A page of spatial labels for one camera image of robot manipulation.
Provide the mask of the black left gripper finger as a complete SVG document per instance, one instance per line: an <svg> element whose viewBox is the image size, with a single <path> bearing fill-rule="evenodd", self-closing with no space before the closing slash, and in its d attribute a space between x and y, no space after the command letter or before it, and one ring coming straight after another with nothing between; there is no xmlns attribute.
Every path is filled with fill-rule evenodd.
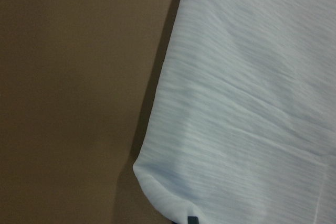
<svg viewBox="0 0 336 224"><path fill-rule="evenodd" d="M199 224L199 219L196 216L188 216L187 223L188 224Z"/></svg>

